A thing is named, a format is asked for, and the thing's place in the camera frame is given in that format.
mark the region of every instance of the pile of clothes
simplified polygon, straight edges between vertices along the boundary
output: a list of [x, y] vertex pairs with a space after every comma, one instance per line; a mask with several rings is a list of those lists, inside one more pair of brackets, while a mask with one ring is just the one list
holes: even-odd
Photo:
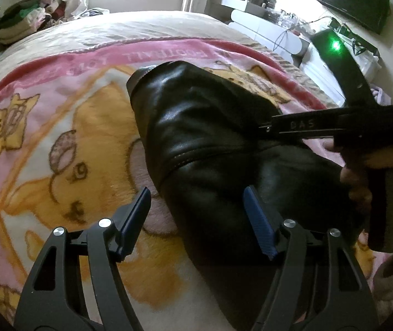
[[0, 43], [10, 45], [54, 25], [65, 15], [62, 0], [21, 0], [0, 18]]

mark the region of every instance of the green towel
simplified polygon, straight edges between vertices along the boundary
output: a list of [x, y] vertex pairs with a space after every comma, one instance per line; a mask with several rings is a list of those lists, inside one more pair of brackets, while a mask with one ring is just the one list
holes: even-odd
[[0, 19], [0, 28], [8, 28], [21, 22], [31, 11], [39, 7], [40, 1], [21, 1], [7, 8]]

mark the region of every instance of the cable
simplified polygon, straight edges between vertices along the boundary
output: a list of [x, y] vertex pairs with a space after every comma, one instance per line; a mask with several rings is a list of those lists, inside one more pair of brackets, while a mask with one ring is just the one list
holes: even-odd
[[[320, 18], [317, 19], [317, 20], [310, 21], [310, 22], [304, 22], [303, 24], [296, 25], [294, 28], [300, 27], [300, 26], [304, 26], [304, 25], [312, 24], [312, 23], [317, 22], [317, 21], [319, 21], [319, 20], [321, 20], [321, 19], [323, 19], [323, 18], [326, 18], [326, 17], [328, 17], [328, 18], [333, 18], [333, 17], [331, 17], [331, 16], [322, 16], [322, 17], [320, 17]], [[277, 37], [277, 39], [274, 41], [273, 52], [275, 51], [276, 48], [278, 48], [278, 47], [281, 46], [281, 43], [282, 43], [282, 41], [284, 40], [284, 37], [282, 37], [281, 42], [278, 43], [279, 38], [280, 38], [284, 33], [288, 34], [288, 32], [291, 31], [291, 30], [292, 30], [292, 28], [285, 28], [285, 31], [282, 31], [282, 32], [281, 32], [281, 34], [280, 34], [280, 35]]]

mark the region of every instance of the led light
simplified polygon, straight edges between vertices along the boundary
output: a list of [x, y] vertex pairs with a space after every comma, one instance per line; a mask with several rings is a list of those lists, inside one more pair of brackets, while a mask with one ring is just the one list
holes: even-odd
[[340, 50], [340, 47], [341, 47], [341, 45], [340, 45], [340, 42], [339, 42], [339, 41], [334, 41], [334, 42], [333, 42], [333, 44], [332, 44], [333, 50], [339, 51], [339, 50]]

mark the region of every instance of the black leather boot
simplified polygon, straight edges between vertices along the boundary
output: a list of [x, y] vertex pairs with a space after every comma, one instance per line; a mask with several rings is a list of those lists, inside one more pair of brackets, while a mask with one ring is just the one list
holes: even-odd
[[138, 70], [127, 83], [149, 174], [186, 251], [237, 330], [249, 330], [273, 268], [242, 205], [253, 184], [264, 202], [304, 229], [333, 227], [354, 243], [362, 218], [341, 167], [302, 142], [259, 139], [279, 113], [270, 101], [190, 63]]

